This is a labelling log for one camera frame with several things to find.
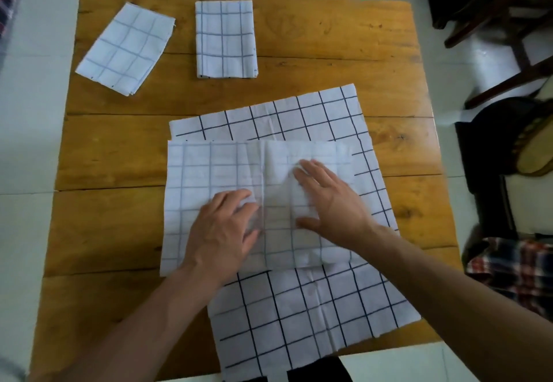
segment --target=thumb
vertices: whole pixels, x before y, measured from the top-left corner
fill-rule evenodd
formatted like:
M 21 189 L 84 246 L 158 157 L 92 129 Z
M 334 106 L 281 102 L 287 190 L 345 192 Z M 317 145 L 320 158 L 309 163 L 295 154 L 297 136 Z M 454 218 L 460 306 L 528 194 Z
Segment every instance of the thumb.
M 300 228 L 319 233 L 319 229 L 321 228 L 321 221 L 309 217 L 297 218 L 296 225 L 298 225 Z
M 250 250 L 253 248 L 253 245 L 257 241 L 257 237 L 259 237 L 259 229 L 254 229 L 252 232 L 245 236 L 242 243 L 242 253 L 244 255 L 248 255 Z

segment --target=right hand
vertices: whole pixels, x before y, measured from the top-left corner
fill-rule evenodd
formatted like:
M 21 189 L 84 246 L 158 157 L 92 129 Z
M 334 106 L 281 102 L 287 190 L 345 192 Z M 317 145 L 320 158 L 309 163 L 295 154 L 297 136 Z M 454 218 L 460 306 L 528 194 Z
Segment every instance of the right hand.
M 314 231 L 338 246 L 360 254 L 363 241 L 379 225 L 355 191 L 321 162 L 302 159 L 294 176 L 315 206 L 319 219 L 303 217 L 296 224 Z

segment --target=white tile floor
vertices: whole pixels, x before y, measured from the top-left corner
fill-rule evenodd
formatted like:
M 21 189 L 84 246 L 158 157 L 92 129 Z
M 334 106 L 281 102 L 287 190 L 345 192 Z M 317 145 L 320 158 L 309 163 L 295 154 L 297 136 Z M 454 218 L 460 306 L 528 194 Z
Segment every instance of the white tile floor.
M 463 244 L 477 218 L 452 124 L 475 88 L 489 88 L 517 68 L 508 48 L 481 35 L 446 50 L 443 40 L 451 26 L 432 29 L 426 0 L 405 1 L 415 15 Z M 9 40 L 0 44 L 0 366 L 2 359 L 23 368 L 29 364 L 77 7 L 78 0 L 20 0 Z M 525 43 L 534 62 L 553 53 L 551 43 L 544 50 L 543 40 L 536 35 Z M 474 380 L 443 343 L 357 355 L 344 362 L 356 380 L 368 375 L 371 380 Z M 0 380 L 10 379 L 0 370 Z

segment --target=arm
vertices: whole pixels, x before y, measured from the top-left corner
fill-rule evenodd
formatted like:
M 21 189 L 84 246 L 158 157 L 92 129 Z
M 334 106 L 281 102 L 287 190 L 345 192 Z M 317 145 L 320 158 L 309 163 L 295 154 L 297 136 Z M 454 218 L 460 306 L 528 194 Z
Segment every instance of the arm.
M 349 248 L 382 272 L 482 381 L 546 380 L 553 324 L 374 222 L 349 186 L 320 162 L 294 174 L 320 219 L 298 225 Z
M 222 192 L 202 207 L 190 230 L 184 261 L 131 316 L 56 382 L 152 381 L 196 314 L 238 272 L 258 236 L 245 235 L 258 206 L 248 190 Z

